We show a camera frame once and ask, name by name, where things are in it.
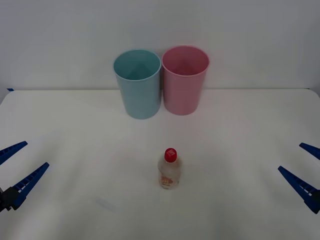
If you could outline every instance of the white wall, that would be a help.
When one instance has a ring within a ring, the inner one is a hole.
[[[115,57],[196,45],[209,88],[320,86],[319,0],[0,0],[0,84],[116,88]]]

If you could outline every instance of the pink plastic cup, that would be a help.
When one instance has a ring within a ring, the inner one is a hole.
[[[208,55],[194,46],[176,46],[164,53],[163,100],[169,112],[188,115],[197,109],[209,64]]]

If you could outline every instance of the white table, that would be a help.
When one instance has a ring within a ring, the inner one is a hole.
[[[306,89],[204,90],[198,109],[129,117],[118,90],[14,91],[0,105],[0,149],[29,144],[0,166],[7,189],[50,167],[1,240],[314,240],[320,216],[282,165],[320,188],[320,99]],[[180,185],[158,185],[176,148]]]

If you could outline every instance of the plastic bottle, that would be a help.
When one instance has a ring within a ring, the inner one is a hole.
[[[164,157],[158,162],[159,183],[164,189],[175,188],[180,181],[182,162],[174,148],[165,150]]]

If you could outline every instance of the light blue plastic cup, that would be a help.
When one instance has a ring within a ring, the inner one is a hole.
[[[161,103],[161,60],[152,51],[134,49],[122,53],[113,64],[126,112],[135,119],[154,116]]]

